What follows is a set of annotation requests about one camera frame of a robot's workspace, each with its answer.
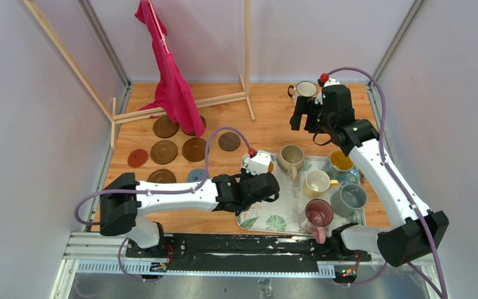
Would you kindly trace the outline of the ringed brown coaster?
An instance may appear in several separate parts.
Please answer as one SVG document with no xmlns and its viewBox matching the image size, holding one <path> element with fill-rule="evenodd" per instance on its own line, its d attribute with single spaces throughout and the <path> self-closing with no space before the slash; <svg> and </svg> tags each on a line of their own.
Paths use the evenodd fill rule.
<svg viewBox="0 0 478 299">
<path fill-rule="evenodd" d="M 179 124 L 174 123 L 168 116 L 156 119 L 152 126 L 153 133 L 159 138 L 170 138 L 179 131 Z"/>
</svg>

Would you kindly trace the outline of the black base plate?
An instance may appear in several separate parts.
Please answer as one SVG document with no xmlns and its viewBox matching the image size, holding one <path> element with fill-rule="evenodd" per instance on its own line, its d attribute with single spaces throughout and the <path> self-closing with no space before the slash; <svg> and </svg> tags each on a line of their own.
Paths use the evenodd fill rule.
<svg viewBox="0 0 478 299">
<path fill-rule="evenodd" d="M 172 270 L 250 273 L 316 272 L 319 262 L 353 266 L 372 259 L 366 252 L 337 253 L 311 236 L 237 234 L 166 234 L 151 249 L 131 240 L 125 256 L 166 259 Z"/>
</svg>

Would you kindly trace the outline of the wooden drying rack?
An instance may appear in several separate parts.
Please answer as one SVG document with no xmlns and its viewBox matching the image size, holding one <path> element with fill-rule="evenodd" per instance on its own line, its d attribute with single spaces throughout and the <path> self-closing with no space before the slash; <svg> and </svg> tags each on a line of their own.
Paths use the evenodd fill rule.
<svg viewBox="0 0 478 299">
<path fill-rule="evenodd" d="M 79 81 L 86 88 L 92 99 L 98 105 L 103 114 L 107 117 L 111 123 L 111 137 L 110 137 L 110 146 L 115 148 L 116 144 L 116 127 L 123 123 L 129 123 L 132 121 L 143 120 L 145 118 L 156 117 L 165 115 L 166 112 L 163 108 L 152 108 L 147 110 L 139 110 L 136 112 L 122 113 L 117 114 L 116 112 L 116 99 L 113 99 L 112 106 L 113 108 L 109 110 L 106 105 L 100 100 L 96 90 L 88 81 L 86 75 L 82 72 L 79 65 L 74 61 L 71 53 L 68 51 L 67 47 L 60 39 L 50 22 L 45 18 L 42 10 L 35 3 L 35 1 L 24 1 L 24 4 L 30 10 L 31 14 L 35 17 L 41 28 L 47 34 L 49 39 L 52 41 L 54 46 L 58 49 L 62 57 L 67 61 L 70 68 L 73 70 Z M 250 118 L 252 121 L 256 120 L 256 116 L 253 111 L 253 107 L 250 100 L 250 37 L 251 37 L 251 16 L 250 16 L 251 2 L 244 2 L 244 38 L 245 38 L 245 71 L 244 74 L 240 74 L 240 83 L 243 88 L 241 92 L 231 93 L 227 95 L 220 95 L 216 97 L 204 98 L 196 100 L 195 104 L 199 108 L 210 107 L 215 105 L 221 105 L 225 103 L 237 102 L 237 101 L 246 101 L 248 106 L 248 111 L 250 113 Z"/>
</svg>

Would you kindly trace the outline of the amber brown coaster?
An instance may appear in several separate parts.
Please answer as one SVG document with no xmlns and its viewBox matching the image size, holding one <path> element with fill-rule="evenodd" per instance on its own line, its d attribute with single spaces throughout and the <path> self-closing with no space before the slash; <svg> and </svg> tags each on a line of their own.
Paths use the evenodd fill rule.
<svg viewBox="0 0 478 299">
<path fill-rule="evenodd" d="M 150 158 L 160 165 L 173 162 L 178 155 L 177 145 L 170 140 L 162 140 L 155 143 L 150 150 Z"/>
</svg>

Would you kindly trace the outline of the glass mug yellow inside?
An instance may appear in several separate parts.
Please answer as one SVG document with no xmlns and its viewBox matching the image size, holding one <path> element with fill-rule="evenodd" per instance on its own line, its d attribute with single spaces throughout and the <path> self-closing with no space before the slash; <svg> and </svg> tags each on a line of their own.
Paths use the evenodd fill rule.
<svg viewBox="0 0 478 299">
<path fill-rule="evenodd" d="M 269 162 L 269 165 L 268 165 L 268 172 L 269 173 L 272 173 L 274 170 L 274 163 L 272 161 Z"/>
</svg>

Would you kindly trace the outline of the blue coaster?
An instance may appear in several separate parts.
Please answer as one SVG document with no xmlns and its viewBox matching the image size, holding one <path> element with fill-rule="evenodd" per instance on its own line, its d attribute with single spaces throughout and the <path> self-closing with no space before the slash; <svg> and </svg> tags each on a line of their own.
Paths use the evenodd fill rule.
<svg viewBox="0 0 478 299">
<path fill-rule="evenodd" d="M 208 171 L 206 169 L 193 169 L 188 173 L 187 182 L 201 182 L 209 178 Z"/>
</svg>

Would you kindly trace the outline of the white enamel mug black rim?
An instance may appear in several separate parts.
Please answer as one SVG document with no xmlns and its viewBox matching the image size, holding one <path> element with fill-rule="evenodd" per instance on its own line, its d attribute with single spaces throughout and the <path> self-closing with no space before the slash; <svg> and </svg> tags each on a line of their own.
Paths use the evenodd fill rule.
<svg viewBox="0 0 478 299">
<path fill-rule="evenodd" d="M 296 106 L 298 97 L 315 97 L 318 93 L 318 86 L 312 81 L 303 80 L 296 85 L 289 85 L 287 93 L 293 99 L 293 105 Z"/>
</svg>

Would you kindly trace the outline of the blue mug yellow inside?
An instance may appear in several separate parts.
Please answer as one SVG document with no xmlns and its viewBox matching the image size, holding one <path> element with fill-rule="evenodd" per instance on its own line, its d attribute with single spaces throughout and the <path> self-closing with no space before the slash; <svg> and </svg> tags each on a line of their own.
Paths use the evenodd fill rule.
<svg viewBox="0 0 478 299">
<path fill-rule="evenodd" d="M 340 184 L 359 184 L 360 173 L 352 160 L 341 150 L 331 152 L 322 170 L 331 179 L 337 180 Z"/>
</svg>

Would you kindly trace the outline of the plain dark brown coaster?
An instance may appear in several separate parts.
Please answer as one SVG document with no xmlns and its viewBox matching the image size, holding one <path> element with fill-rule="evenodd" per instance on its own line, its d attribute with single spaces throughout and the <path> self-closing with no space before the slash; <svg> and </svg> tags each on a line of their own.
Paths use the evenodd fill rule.
<svg viewBox="0 0 478 299">
<path fill-rule="evenodd" d="M 147 182 L 170 184 L 170 183 L 176 183 L 177 179 L 175 174 L 172 171 L 162 168 L 162 169 L 153 171 L 148 176 Z"/>
</svg>

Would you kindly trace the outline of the magenta cloth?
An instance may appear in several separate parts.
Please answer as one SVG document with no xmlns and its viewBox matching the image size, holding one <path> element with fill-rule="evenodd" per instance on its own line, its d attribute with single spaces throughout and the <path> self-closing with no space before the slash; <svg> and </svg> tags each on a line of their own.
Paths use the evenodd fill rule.
<svg viewBox="0 0 478 299">
<path fill-rule="evenodd" d="M 148 110 L 162 108 L 180 128 L 200 137 L 205 132 L 189 84 L 178 69 L 174 55 L 166 43 L 167 29 L 155 12 L 151 1 L 141 0 L 135 17 L 146 25 L 152 39 L 152 49 L 160 73 L 154 101 L 140 108 Z"/>
</svg>

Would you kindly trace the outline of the beige ceramic mug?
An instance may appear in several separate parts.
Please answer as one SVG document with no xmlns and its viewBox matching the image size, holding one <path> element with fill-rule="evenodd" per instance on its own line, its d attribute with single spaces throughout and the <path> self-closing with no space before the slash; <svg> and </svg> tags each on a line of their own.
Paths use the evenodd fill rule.
<svg viewBox="0 0 478 299">
<path fill-rule="evenodd" d="M 281 148 L 277 157 L 277 164 L 282 171 L 295 182 L 304 166 L 305 154 L 297 145 L 286 145 Z"/>
</svg>

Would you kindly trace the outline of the pale yellow mug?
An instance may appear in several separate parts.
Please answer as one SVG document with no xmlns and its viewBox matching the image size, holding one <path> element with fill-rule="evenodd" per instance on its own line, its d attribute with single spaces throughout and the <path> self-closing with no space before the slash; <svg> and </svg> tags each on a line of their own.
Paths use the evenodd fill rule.
<svg viewBox="0 0 478 299">
<path fill-rule="evenodd" d="M 303 182 L 303 192 L 307 198 L 315 199 L 338 185 L 338 180 L 332 179 L 323 170 L 315 169 L 306 174 Z"/>
</svg>

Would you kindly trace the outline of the dark wooden coaster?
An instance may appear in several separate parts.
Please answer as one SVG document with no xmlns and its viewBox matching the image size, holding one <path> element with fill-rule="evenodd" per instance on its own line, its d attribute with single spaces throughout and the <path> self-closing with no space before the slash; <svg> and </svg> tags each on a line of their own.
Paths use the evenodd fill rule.
<svg viewBox="0 0 478 299">
<path fill-rule="evenodd" d="M 203 138 L 190 138 L 182 146 L 182 155 L 190 162 L 203 161 L 206 145 L 207 141 Z"/>
<path fill-rule="evenodd" d="M 234 132 L 226 132 L 219 137 L 218 145 L 224 151 L 235 151 L 241 145 L 241 138 Z"/>
</svg>

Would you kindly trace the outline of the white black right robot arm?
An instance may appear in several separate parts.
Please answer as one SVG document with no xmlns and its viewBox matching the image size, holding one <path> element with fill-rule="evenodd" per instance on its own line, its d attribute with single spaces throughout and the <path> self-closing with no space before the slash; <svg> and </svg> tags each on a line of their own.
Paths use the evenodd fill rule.
<svg viewBox="0 0 478 299">
<path fill-rule="evenodd" d="M 333 144 L 350 158 L 380 198 L 392 227 L 380 229 L 357 224 L 335 229 L 332 255 L 346 260 L 356 250 L 380 254 L 399 267 L 437 249 L 449 225 L 443 211 L 432 211 L 412 190 L 379 142 L 379 133 L 366 119 L 356 119 L 350 90 L 341 84 L 322 88 L 318 97 L 298 96 L 289 121 L 298 131 L 327 133 Z"/>
</svg>

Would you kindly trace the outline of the red coaster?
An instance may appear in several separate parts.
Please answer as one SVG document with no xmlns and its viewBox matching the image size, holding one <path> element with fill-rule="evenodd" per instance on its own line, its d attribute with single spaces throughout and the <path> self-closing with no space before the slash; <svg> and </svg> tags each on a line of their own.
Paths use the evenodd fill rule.
<svg viewBox="0 0 478 299">
<path fill-rule="evenodd" d="M 139 168 L 147 162 L 148 158 L 149 154 L 145 149 L 135 149 L 129 154 L 127 164 L 132 168 Z"/>
</svg>

